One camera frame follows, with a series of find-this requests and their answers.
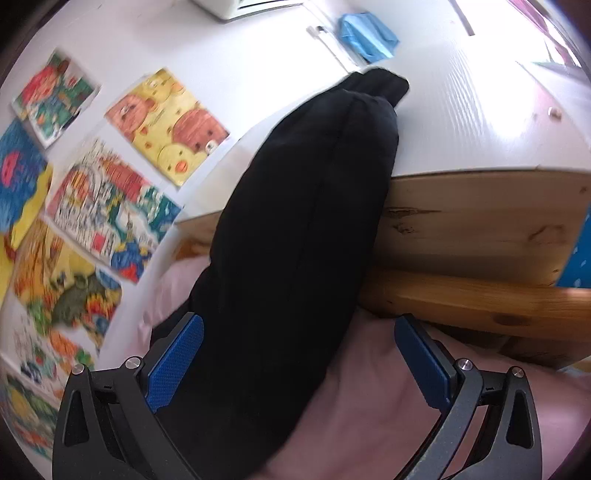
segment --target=white tabletop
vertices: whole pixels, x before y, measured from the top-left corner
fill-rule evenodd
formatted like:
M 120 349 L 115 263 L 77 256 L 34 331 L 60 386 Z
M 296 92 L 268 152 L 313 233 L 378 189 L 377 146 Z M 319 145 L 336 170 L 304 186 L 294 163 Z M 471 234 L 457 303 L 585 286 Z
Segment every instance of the white tabletop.
M 591 170 L 589 146 L 561 105 L 519 63 L 477 38 L 397 50 L 376 66 L 410 90 L 396 107 L 400 144 L 393 177 L 474 170 Z M 572 94 L 580 97 L 578 90 Z M 177 221 L 224 208 L 274 125 L 302 99 L 244 135 L 187 201 Z M 548 109 L 556 107 L 556 121 Z
M 0 88 L 0 134 L 14 119 L 9 104 L 60 47 L 102 88 L 52 145 L 46 156 L 54 167 L 54 187 L 71 153 L 88 135 L 102 137 L 149 181 L 184 205 L 207 173 L 250 127 L 295 100 L 337 82 L 345 71 L 325 46 L 307 32 L 319 21 L 305 7 L 290 7 L 218 23 L 188 0 L 70 0 L 31 40 Z M 142 76 L 168 68 L 228 130 L 225 141 L 177 189 L 107 123 L 107 108 Z M 180 237 L 168 232 L 134 285 L 121 280 L 123 299 L 107 332 L 98 368 L 114 368 L 127 358 L 144 305 L 171 262 Z M 81 248 L 77 251 L 91 260 Z M 0 352 L 18 367 L 11 345 L 11 320 L 24 314 L 9 292 L 0 312 Z M 30 450 L 35 466 L 48 478 L 50 465 Z

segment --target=silver screw head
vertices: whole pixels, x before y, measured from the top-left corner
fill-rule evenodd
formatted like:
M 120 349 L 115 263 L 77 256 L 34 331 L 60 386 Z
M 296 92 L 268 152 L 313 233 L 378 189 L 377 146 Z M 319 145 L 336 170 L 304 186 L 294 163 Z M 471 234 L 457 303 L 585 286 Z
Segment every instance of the silver screw head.
M 513 375 L 515 375 L 517 378 L 523 378 L 523 376 L 525 375 L 525 372 L 523 371 L 523 369 L 519 368 L 519 367 L 513 367 L 511 369 L 511 373 Z
M 72 374 L 73 375 L 80 375 L 84 371 L 83 364 L 76 364 L 72 367 Z
M 125 368 L 129 368 L 130 370 L 135 370 L 139 367 L 140 363 L 142 362 L 141 358 L 137 356 L 132 356 L 125 361 Z
M 470 362 L 467 358 L 460 358 L 457 361 L 457 366 L 459 366 L 462 370 L 472 370 L 474 364 Z

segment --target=colorful drawing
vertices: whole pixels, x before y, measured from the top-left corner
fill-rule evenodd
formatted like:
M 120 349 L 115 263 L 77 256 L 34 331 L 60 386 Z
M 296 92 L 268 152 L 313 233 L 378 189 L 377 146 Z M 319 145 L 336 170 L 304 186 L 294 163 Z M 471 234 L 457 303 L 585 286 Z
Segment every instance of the colorful drawing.
M 21 381 L 2 362 L 0 413 L 12 434 L 32 450 L 51 460 L 58 409 Z
M 100 349 L 121 301 L 119 283 L 74 252 L 41 220 L 33 225 L 31 242 L 17 266 L 14 293 L 37 333 L 49 338 L 60 354 L 56 346 L 64 342 L 52 336 L 58 327 L 83 328 Z
M 14 326 L 12 340 L 20 361 L 21 373 L 46 394 L 61 400 L 72 367 L 85 364 L 95 367 L 93 355 L 65 336 L 64 332 L 50 329 L 47 337 L 35 330 L 28 317 Z
M 179 212 L 98 139 L 82 148 L 47 207 L 58 227 L 134 282 Z
M 0 241 L 2 242 L 0 244 L 0 306 L 2 306 L 8 286 L 10 285 L 12 270 L 14 270 L 16 252 L 10 247 L 6 237 L 2 236 Z
M 12 105 L 28 117 L 35 134 L 48 147 L 96 96 L 99 86 L 64 53 L 56 50 L 49 62 L 27 84 Z
M 178 186 L 228 137 L 227 130 L 164 69 L 105 116 Z
M 0 234 L 16 250 L 41 209 L 51 165 L 18 120 L 0 138 Z

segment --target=wooden board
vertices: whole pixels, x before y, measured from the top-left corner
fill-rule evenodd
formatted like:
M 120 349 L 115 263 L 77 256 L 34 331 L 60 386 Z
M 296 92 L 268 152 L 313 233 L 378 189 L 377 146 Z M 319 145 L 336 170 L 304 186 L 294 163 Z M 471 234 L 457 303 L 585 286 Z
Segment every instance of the wooden board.
M 591 342 L 591 290 L 537 287 L 374 267 L 359 304 L 378 316 L 500 335 Z
M 480 171 L 391 180 L 376 263 L 399 270 L 552 285 L 577 241 L 591 174 Z M 179 222 L 207 245 L 219 212 Z

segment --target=yellow drawing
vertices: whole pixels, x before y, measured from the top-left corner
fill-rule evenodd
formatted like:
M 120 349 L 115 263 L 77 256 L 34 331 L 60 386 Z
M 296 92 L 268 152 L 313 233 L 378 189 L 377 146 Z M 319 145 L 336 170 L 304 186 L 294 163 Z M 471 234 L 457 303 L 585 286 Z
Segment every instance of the yellow drawing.
M 227 130 L 164 69 L 105 116 L 178 186 L 228 137 Z
M 121 285 L 74 252 L 41 220 L 32 230 L 17 268 L 14 293 L 37 333 L 49 337 L 57 351 L 53 327 L 82 327 L 100 348 L 121 301 Z
M 4 301 L 4 295 L 8 290 L 12 270 L 14 269 L 14 259 L 12 258 L 11 249 L 8 245 L 8 239 L 4 236 L 0 238 L 0 306 Z

